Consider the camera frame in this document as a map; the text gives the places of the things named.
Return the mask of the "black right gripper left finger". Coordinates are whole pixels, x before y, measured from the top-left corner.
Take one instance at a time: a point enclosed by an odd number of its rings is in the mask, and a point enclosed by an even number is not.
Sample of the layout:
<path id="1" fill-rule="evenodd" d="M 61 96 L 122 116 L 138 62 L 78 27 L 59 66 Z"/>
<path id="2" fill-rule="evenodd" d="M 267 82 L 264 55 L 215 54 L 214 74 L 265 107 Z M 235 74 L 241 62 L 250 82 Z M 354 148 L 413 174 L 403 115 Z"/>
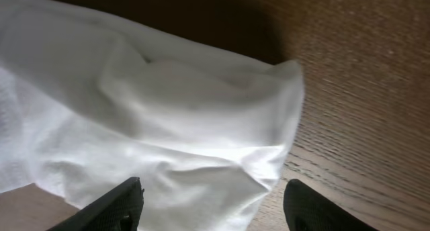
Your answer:
<path id="1" fill-rule="evenodd" d="M 48 231 L 137 231 L 144 189 L 131 177 Z"/>

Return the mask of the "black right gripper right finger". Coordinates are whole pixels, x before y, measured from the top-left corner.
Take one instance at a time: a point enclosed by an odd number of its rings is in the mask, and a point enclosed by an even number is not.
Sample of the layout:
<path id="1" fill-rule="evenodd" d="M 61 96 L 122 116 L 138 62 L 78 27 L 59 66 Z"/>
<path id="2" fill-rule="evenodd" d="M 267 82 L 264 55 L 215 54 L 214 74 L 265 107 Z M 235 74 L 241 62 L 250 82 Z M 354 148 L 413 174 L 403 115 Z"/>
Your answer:
<path id="1" fill-rule="evenodd" d="M 290 231 L 377 231 L 298 179 L 288 181 L 283 209 Z"/>

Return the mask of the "white t-shirt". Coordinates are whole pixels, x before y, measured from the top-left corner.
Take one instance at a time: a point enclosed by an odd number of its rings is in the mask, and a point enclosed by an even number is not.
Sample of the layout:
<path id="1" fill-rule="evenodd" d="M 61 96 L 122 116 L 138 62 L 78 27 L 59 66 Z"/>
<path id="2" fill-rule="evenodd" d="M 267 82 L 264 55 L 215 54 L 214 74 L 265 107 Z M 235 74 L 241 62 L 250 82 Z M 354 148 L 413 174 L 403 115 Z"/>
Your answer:
<path id="1" fill-rule="evenodd" d="M 304 98 L 270 65 L 51 0 L 1 0 L 1 190 L 82 208 L 129 177 L 141 230 L 245 230 L 280 179 Z"/>

